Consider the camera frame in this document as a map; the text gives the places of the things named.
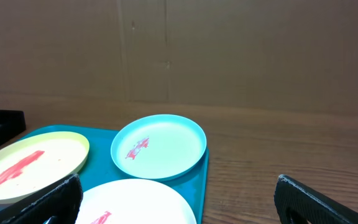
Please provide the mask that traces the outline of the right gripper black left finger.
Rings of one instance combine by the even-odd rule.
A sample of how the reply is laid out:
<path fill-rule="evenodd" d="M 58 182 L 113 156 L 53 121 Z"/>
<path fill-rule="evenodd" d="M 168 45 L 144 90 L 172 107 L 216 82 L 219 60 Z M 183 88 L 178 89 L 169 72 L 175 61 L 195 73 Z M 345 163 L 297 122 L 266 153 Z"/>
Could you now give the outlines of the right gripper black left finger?
<path fill-rule="evenodd" d="M 0 224 L 74 224 L 83 199 L 78 174 L 70 174 L 0 211 Z"/>

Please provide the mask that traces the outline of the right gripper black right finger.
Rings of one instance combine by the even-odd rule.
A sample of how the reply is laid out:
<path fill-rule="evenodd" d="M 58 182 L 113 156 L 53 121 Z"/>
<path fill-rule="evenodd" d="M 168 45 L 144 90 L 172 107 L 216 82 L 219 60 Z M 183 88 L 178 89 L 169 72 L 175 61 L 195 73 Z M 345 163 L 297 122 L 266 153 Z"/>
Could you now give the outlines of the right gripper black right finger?
<path fill-rule="evenodd" d="M 287 176 L 279 175 L 274 203 L 281 223 L 358 224 L 358 213 Z"/>

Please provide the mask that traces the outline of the yellow plate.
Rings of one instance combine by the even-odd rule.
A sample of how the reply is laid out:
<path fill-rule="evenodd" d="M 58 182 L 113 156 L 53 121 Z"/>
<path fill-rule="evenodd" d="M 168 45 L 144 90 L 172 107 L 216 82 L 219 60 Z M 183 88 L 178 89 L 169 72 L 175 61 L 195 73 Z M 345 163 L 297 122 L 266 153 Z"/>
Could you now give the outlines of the yellow plate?
<path fill-rule="evenodd" d="M 85 164 L 90 143 L 70 131 L 22 139 L 0 149 L 0 204 L 16 203 Z"/>

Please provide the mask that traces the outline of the white plate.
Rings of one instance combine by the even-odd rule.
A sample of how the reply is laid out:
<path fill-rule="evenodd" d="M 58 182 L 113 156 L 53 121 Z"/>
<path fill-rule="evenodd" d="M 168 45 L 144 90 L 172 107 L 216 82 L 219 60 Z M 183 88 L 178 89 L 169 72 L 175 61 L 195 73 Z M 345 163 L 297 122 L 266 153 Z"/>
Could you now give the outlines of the white plate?
<path fill-rule="evenodd" d="M 195 224 L 187 201 L 167 185 L 145 179 L 108 182 L 83 194 L 76 224 Z"/>

